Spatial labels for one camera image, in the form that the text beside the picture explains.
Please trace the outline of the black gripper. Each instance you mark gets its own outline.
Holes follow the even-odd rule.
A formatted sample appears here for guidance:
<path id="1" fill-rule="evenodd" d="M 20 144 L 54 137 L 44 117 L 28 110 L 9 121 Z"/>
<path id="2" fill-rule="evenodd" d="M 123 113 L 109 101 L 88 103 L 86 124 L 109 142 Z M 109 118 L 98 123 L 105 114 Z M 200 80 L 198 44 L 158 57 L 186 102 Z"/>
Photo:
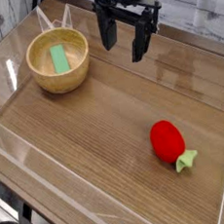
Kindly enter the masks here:
<path id="1" fill-rule="evenodd" d="M 94 0 L 93 9 L 103 47 L 110 51 L 117 43 L 116 19 L 135 24 L 132 62 L 140 62 L 147 53 L 151 34 L 156 33 L 162 4 L 158 0 Z"/>

